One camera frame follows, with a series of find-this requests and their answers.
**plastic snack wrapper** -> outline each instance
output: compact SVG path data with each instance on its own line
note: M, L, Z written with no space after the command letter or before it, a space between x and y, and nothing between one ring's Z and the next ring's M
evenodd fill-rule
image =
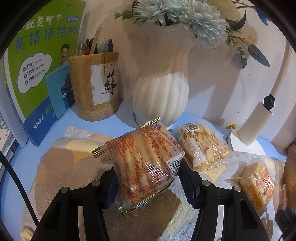
M265 209L275 189L265 164L257 159L244 168L237 180L255 210Z
M207 170L227 162L228 144L203 120L177 126L173 136L179 141L197 170Z
M107 153L120 183L122 214L142 207L169 187L185 154L166 127L155 120L93 150L96 157Z

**wall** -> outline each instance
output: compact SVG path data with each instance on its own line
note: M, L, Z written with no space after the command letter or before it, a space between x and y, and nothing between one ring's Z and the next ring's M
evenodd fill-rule
M137 74L150 51L150 39L141 24L132 20L114 20L114 12L131 9L131 0L88 0L82 39L91 38L99 24L101 37L112 38L119 51L119 98L131 101L131 91ZM243 37L252 35L256 46L267 57L271 67L265 67L250 56L244 70L239 68L238 56L226 44L217 49L193 47L188 56L189 100L185 113L226 126L239 127L246 121L259 101L263 101L275 82L282 62L285 37L273 24L265 26L253 9L247 9ZM296 54L293 51L288 74L272 109L273 117L260 137L281 147L293 136L286 136L293 124L285 124L296 103ZM289 123L295 122L295 115Z

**white cloud speech bubble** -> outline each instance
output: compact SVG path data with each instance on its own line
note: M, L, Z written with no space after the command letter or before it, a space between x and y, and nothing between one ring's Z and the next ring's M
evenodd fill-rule
M37 53L24 60L17 78L17 87L21 93L27 93L30 88L40 84L44 75L50 69L52 57L49 54Z

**white lamp cylinder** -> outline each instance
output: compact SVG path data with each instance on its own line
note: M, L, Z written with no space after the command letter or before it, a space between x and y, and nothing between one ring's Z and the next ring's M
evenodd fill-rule
M269 122L272 113L259 102L244 125L237 131L239 139L250 146Z

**snack package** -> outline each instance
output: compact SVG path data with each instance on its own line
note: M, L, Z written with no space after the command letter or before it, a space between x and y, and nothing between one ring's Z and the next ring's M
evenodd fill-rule
M259 159L246 166L239 178L244 190L257 212L265 209L274 192L274 182L268 169Z
M160 122L105 143L93 151L109 152L117 174L123 214L135 210L166 189L176 178L185 154Z
M173 135L197 170L207 170L227 161L230 147L203 120L177 126Z

